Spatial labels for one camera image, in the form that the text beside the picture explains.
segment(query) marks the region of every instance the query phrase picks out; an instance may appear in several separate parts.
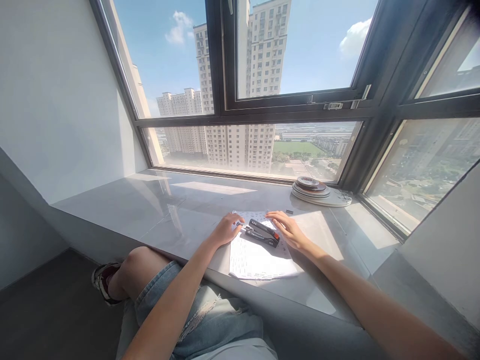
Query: paper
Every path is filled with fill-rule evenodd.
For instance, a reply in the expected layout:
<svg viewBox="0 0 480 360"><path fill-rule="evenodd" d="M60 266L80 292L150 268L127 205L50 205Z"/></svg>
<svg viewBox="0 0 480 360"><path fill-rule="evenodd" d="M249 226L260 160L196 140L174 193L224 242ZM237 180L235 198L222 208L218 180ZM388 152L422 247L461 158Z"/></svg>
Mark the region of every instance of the paper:
<svg viewBox="0 0 480 360"><path fill-rule="evenodd" d="M265 218L265 212L233 212L243 217L246 225L253 219L279 232L271 221ZM299 273L281 234L280 242L274 248L246 236L244 229L230 243L229 272L238 279L249 280L270 280Z"/></svg>

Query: ripped jeans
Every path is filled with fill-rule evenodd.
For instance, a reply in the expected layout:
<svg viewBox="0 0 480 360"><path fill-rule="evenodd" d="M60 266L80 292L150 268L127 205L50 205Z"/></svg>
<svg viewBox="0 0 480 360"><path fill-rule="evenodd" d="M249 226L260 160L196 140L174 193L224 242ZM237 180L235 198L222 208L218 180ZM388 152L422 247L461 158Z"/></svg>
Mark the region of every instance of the ripped jeans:
<svg viewBox="0 0 480 360"><path fill-rule="evenodd" d="M181 269L172 261L145 286L135 301L139 326ZM199 287L170 360L189 360L237 340L263 338L262 319L240 299L224 299L214 289Z"/></svg>

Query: shoe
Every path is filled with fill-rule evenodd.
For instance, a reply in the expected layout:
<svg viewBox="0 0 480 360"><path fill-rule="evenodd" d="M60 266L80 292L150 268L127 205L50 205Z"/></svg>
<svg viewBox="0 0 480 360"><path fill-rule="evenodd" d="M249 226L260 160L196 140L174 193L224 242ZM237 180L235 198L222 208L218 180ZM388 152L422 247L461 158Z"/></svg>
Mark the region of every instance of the shoe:
<svg viewBox="0 0 480 360"><path fill-rule="evenodd" d="M105 265L100 265L91 273L91 284L97 289L103 300L108 306L120 304L122 301L112 299L109 295L109 286L107 279L115 274L122 264L118 262L110 262Z"/></svg>

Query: forearm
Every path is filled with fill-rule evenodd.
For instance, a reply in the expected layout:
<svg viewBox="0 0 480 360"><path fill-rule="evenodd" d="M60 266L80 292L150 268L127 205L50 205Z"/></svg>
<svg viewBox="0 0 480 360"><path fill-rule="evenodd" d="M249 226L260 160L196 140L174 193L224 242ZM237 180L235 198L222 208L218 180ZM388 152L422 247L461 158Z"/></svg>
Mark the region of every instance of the forearm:
<svg viewBox="0 0 480 360"><path fill-rule="evenodd" d="M217 246L204 241L147 316L123 359L169 359Z"/></svg>
<svg viewBox="0 0 480 360"><path fill-rule="evenodd" d="M417 317L315 244L300 251L330 280L365 330L392 358L462 358Z"/></svg>

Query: sports field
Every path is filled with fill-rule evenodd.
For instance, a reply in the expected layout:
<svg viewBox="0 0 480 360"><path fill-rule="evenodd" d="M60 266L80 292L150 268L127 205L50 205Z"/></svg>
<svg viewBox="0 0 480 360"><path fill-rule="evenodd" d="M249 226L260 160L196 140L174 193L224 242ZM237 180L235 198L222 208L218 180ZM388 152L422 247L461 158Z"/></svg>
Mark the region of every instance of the sports field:
<svg viewBox="0 0 480 360"><path fill-rule="evenodd" d="M313 145L310 142L300 142L300 141L275 141L273 144L273 151L274 152L281 152L281 153L311 153L312 155L316 155L317 153L321 152L318 147Z"/></svg>

